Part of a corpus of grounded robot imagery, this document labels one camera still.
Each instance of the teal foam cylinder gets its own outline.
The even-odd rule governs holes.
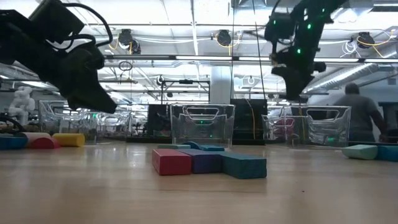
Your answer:
[[[377,146],[355,145],[343,148],[343,155],[352,159],[372,160],[377,156]]]

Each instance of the man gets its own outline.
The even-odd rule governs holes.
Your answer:
[[[387,141],[387,125],[373,100],[359,94],[359,87],[355,83],[349,83],[345,88],[345,96],[340,98],[334,106],[350,106],[351,122],[349,124],[349,140],[358,142],[375,142],[373,125],[379,128],[381,135],[379,140]]]

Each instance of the red object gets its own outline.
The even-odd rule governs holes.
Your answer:
[[[60,147],[55,138],[37,138],[29,146],[31,149],[58,149]]]
[[[191,157],[175,149],[152,150],[152,164],[159,175],[191,174]]]

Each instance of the foam block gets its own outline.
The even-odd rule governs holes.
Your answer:
[[[375,159],[377,156],[377,146],[355,145],[345,147],[341,150],[343,155],[353,159]]]
[[[23,149],[27,141],[27,138],[0,137],[0,150]]]
[[[38,138],[30,144],[31,149],[58,149],[59,147],[55,138]]]
[[[378,146],[377,160],[398,162],[398,146]]]
[[[158,149],[190,149],[189,145],[179,145],[179,144],[161,144],[157,146]]]
[[[174,149],[153,149],[152,164],[159,175],[191,174],[191,157]]]
[[[52,137],[58,141],[60,146],[63,147],[82,147],[86,142],[83,134],[57,133]]]
[[[223,152],[225,149],[221,146],[201,145],[203,151],[209,152]]]
[[[16,137],[27,138],[25,147],[29,147],[30,144],[38,138],[51,138],[48,133],[17,133]]]
[[[191,149],[199,149],[199,150],[203,150],[203,148],[196,142],[184,142],[182,143],[183,145],[188,145],[191,146]]]
[[[209,174],[223,171],[223,158],[215,152],[198,149],[178,149],[192,158],[192,173]]]
[[[223,172],[238,179],[267,177],[266,158],[233,152],[219,152],[223,157]]]

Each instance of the teal foam block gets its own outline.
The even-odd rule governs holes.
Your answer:
[[[189,145],[179,144],[160,144],[157,146],[158,149],[190,149]]]
[[[27,138],[0,137],[0,150],[23,149],[27,144]]]
[[[223,157],[223,172],[238,179],[267,177],[267,159],[233,152],[219,152]]]
[[[225,149],[221,146],[201,145],[203,151],[208,152],[223,152]]]
[[[183,145],[188,145],[188,146],[190,146],[191,149],[203,150],[203,147],[202,147],[201,145],[199,145],[198,143],[196,143],[196,142],[190,141],[190,142],[184,142],[184,143],[182,143],[182,144],[183,144]]]
[[[398,162],[398,146],[378,146],[376,159],[383,161]]]
[[[352,159],[375,159],[377,156],[377,146],[355,145],[345,147],[341,150],[343,155]]]

